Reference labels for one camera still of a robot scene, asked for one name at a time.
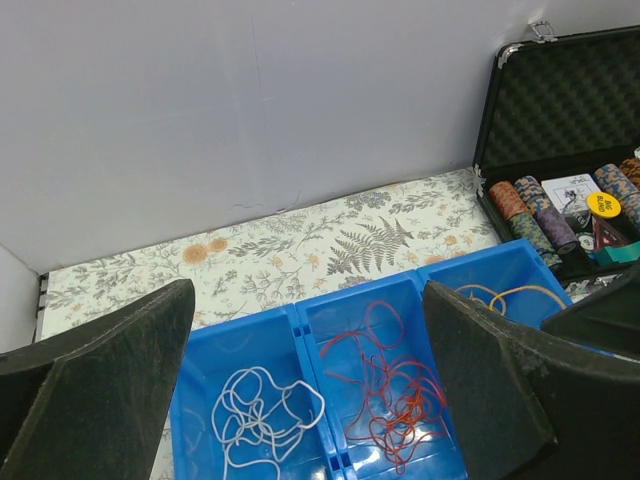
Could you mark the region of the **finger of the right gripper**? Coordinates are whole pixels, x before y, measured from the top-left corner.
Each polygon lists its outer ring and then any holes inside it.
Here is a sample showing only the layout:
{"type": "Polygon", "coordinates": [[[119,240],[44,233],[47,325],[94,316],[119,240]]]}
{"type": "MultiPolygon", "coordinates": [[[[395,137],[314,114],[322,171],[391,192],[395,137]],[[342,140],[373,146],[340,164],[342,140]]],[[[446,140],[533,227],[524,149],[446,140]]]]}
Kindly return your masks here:
{"type": "Polygon", "coordinates": [[[639,358],[639,262],[606,287],[544,320],[540,330],[599,350],[639,358]]]}

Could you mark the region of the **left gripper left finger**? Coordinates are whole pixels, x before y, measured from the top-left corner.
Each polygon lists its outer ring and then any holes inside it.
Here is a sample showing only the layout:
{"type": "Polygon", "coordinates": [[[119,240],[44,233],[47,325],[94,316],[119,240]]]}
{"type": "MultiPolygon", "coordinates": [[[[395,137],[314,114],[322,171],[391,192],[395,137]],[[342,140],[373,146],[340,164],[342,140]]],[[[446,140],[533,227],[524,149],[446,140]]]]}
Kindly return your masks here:
{"type": "Polygon", "coordinates": [[[4,479],[147,479],[195,311],[176,280],[1,356],[4,479]]]}

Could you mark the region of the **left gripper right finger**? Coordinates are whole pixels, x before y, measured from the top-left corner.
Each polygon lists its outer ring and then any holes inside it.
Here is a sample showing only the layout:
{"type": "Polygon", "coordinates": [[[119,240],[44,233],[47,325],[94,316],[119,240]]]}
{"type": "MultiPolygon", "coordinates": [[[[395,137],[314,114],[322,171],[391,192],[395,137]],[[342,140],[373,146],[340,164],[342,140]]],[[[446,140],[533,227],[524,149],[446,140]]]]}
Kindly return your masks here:
{"type": "Polygon", "coordinates": [[[472,479],[636,479],[639,365],[430,280],[425,324],[472,479]]]}

